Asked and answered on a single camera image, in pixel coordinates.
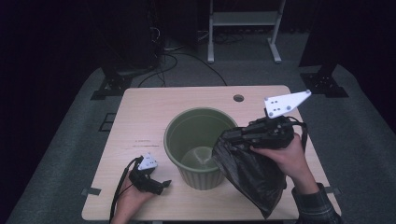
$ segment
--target hand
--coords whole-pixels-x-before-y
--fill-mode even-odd
[[[279,169],[293,180],[298,193],[318,192],[318,185],[306,162],[299,134],[295,133],[293,140],[285,148],[250,147],[250,149],[275,161]]]
[[[132,182],[128,178],[129,173],[122,183],[120,196],[117,200],[116,213],[111,220],[112,224],[128,223],[140,207],[155,196],[151,192],[141,192],[135,186],[132,186]]]

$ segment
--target wooden table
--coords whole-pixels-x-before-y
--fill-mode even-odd
[[[205,106],[230,115],[238,126],[264,117],[264,97],[290,93],[285,86],[234,86],[129,89],[120,108],[98,165],[92,188],[99,195],[88,195],[82,217],[86,220],[108,220],[114,192],[125,166],[136,157],[150,152],[158,162],[151,178],[172,183],[161,196],[146,203],[136,220],[263,220],[260,210],[227,180],[210,190],[197,190],[182,180],[176,166],[167,158],[163,135],[171,119],[184,110]],[[243,102],[233,97],[240,94]],[[288,115],[302,120],[297,109]],[[318,182],[329,186],[318,155],[308,137],[306,157]],[[269,219],[296,219],[297,207],[288,187]],[[338,213],[340,208],[333,194],[329,198]]]

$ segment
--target person's left hand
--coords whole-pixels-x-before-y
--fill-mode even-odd
[[[128,223],[139,208],[155,196],[151,192],[141,192],[133,186],[131,180],[128,178],[130,172],[128,172],[122,183],[120,196],[117,200],[116,213],[111,220],[112,224]]]

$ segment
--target sleeve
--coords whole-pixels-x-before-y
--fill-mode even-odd
[[[341,217],[334,211],[323,185],[318,183],[318,187],[319,192],[314,194],[298,194],[296,189],[291,191],[300,215],[297,223],[344,223]]]

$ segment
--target person's right hand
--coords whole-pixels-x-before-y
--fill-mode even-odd
[[[293,140],[285,148],[254,148],[251,150],[276,162],[279,169],[290,176],[297,192],[310,194],[318,192],[318,185],[305,159],[300,135],[295,133]]]

